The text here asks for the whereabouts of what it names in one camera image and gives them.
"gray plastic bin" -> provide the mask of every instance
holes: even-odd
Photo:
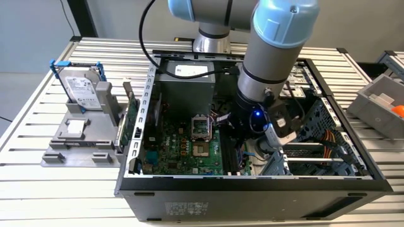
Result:
[[[404,139],[404,119],[392,111],[399,105],[404,105],[404,85],[380,75],[359,90],[348,112],[389,139]]]

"light blue robot joint cap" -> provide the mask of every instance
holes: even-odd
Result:
[[[260,0],[253,28],[269,45],[295,48],[309,39],[319,12],[317,0]]]
[[[173,16],[195,22],[191,0],[168,0],[168,8]]]

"white wall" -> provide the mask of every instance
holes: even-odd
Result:
[[[99,36],[137,39],[147,3],[148,0],[88,0]],[[344,47],[357,61],[375,61],[384,50],[404,50],[404,0],[320,0],[320,7],[307,46]],[[197,24],[171,16],[167,0],[157,0],[145,20],[145,39],[171,41],[196,34]],[[231,40],[245,43],[248,34],[232,32]]]
[[[71,37],[60,0],[0,0],[0,72],[45,73],[49,60],[59,58]]]

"gray floor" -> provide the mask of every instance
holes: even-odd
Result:
[[[13,120],[29,96],[32,95],[44,74],[0,72],[0,116]],[[9,122],[0,119],[0,136]]]

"metal rail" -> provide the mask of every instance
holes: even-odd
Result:
[[[152,49],[191,51],[189,42],[147,42]],[[232,44],[232,52],[244,54],[247,45]],[[345,109],[369,78],[352,60],[332,48],[304,48],[301,58],[311,58]],[[148,60],[137,41],[83,38],[69,43],[59,60],[96,63],[105,67],[112,93],[127,102],[120,80],[131,79],[141,97]],[[136,218],[121,198],[113,197],[117,168],[43,168],[41,155],[67,111],[67,96],[57,80],[47,74],[16,120],[0,139],[0,226],[107,226],[133,225]],[[332,221],[245,222],[247,226],[319,225],[321,227],[404,226],[404,140],[387,140],[348,114],[361,141],[395,190]],[[241,223],[220,223],[232,226]],[[217,223],[192,223],[217,226]]]

